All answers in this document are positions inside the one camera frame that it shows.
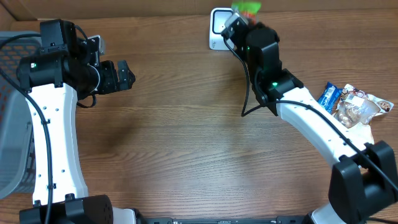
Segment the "green gummy candy bag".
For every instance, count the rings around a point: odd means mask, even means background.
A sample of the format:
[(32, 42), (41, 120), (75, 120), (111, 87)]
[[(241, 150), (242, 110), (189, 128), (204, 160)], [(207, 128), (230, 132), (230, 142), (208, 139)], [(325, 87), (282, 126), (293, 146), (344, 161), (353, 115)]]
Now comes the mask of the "green gummy candy bag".
[(258, 13), (262, 7), (259, 1), (233, 1), (231, 8), (233, 11), (239, 12), (250, 23), (256, 24), (258, 22)]

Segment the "blue Oreo cookie pack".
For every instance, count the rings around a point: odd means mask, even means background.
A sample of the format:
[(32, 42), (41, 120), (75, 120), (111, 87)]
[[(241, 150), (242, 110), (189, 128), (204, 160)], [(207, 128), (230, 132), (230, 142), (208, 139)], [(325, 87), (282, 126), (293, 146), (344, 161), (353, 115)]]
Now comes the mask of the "blue Oreo cookie pack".
[(327, 112), (331, 113), (342, 91), (342, 88), (338, 88), (334, 84), (328, 82), (325, 86), (324, 92), (317, 101)]

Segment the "beige paper snack bag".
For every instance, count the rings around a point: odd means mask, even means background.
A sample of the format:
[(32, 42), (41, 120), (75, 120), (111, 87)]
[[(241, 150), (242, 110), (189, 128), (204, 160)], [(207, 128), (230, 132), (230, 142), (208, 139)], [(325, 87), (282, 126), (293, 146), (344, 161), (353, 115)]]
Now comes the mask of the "beige paper snack bag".
[(394, 104), (390, 101), (346, 84), (333, 116), (348, 128), (348, 131), (374, 144), (370, 126), (371, 120), (375, 116), (387, 114), (393, 107)]

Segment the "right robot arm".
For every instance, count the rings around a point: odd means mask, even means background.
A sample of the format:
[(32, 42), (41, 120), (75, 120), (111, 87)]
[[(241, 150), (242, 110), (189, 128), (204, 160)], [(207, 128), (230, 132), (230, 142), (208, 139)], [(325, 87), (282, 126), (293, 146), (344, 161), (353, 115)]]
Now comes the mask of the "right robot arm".
[(258, 23), (244, 38), (246, 61), (259, 101), (290, 123), (331, 167), (328, 203), (304, 223), (365, 223), (397, 202), (397, 166), (384, 141), (371, 144), (351, 133), (313, 98), (279, 59), (275, 30)]

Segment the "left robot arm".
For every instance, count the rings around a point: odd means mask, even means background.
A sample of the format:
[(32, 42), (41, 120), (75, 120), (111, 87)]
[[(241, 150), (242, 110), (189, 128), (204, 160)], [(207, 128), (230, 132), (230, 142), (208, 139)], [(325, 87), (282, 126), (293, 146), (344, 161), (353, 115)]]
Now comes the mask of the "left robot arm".
[(123, 60), (101, 61), (100, 36), (61, 19), (40, 23), (41, 48), (21, 59), (17, 76), (34, 132), (34, 206), (21, 223), (135, 223), (134, 210), (91, 196), (80, 167), (76, 109), (80, 100), (129, 90), (135, 76)]

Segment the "grey plastic mesh basket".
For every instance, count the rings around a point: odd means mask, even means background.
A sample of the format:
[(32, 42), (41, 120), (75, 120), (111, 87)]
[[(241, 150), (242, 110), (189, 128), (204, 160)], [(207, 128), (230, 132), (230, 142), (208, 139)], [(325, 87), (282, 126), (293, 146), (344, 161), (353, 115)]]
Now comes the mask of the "grey plastic mesh basket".
[[(1, 49), (1, 70), (15, 83), (21, 58), (41, 46), (38, 37), (14, 40)], [(1, 198), (29, 193), (35, 186), (32, 120), (25, 97), (1, 78)]]

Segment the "cardboard back panel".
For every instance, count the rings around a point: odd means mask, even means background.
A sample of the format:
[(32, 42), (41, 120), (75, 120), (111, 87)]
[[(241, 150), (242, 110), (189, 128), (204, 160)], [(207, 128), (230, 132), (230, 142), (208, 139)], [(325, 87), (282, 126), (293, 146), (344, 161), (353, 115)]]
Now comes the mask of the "cardboard back panel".
[[(264, 0), (262, 12), (396, 8), (397, 0)], [(18, 21), (207, 15), (229, 0), (3, 0)]]

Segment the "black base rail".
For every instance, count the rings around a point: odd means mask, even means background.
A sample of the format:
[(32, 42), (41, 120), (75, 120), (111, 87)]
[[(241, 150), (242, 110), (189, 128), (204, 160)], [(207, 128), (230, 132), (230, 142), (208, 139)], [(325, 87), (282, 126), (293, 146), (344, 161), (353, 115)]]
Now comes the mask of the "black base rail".
[(302, 224), (307, 223), (306, 216), (278, 216), (276, 218), (196, 218), (176, 219), (169, 217), (137, 218), (137, 224)]

